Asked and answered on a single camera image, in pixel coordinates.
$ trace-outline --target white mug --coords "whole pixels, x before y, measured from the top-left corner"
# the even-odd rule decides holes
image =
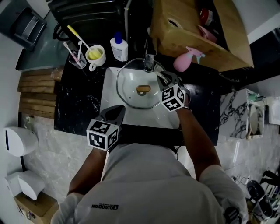
[[[96,60],[90,60],[88,58],[88,54],[89,54],[89,49],[87,50],[86,52],[86,59],[87,61],[90,63],[89,65],[89,70],[92,72],[96,69],[96,67],[99,67],[101,65],[103,65],[106,61],[106,55],[105,55],[105,50],[102,46],[100,45],[94,45],[94,46],[91,46],[90,49],[99,49],[102,51],[102,55],[100,58],[96,59]]]

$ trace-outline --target cardboard box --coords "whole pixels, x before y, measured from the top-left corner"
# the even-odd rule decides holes
[[[19,209],[24,215],[30,215],[31,222],[35,224],[49,224],[54,213],[59,209],[57,201],[41,192],[36,201],[24,193],[14,197]]]
[[[151,37],[157,38],[159,53],[178,57],[186,46],[206,55],[200,64],[220,72],[253,67],[247,34],[231,0],[213,0],[229,51],[203,38],[196,0],[155,0]]]

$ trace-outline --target wooden box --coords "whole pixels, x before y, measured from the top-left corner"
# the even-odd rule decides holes
[[[151,37],[157,38],[158,52],[172,57],[188,52],[186,46],[206,56],[200,64],[220,72],[253,67],[244,25],[231,0],[213,0],[229,51],[203,38],[196,0],[155,0]]]

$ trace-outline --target pink spray bottle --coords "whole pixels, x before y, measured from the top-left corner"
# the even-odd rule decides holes
[[[189,52],[180,55],[178,58],[176,58],[176,60],[173,63],[174,68],[178,72],[184,72],[188,69],[194,55],[196,56],[196,60],[198,64],[200,63],[200,58],[205,57],[205,54],[203,54],[197,49],[191,47],[186,47],[186,48],[189,50]]]

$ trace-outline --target blue bottle cap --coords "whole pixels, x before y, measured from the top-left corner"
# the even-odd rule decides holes
[[[115,43],[116,44],[121,44],[123,42],[123,40],[122,40],[122,33],[121,32],[116,32],[114,34],[114,38],[115,38]]]

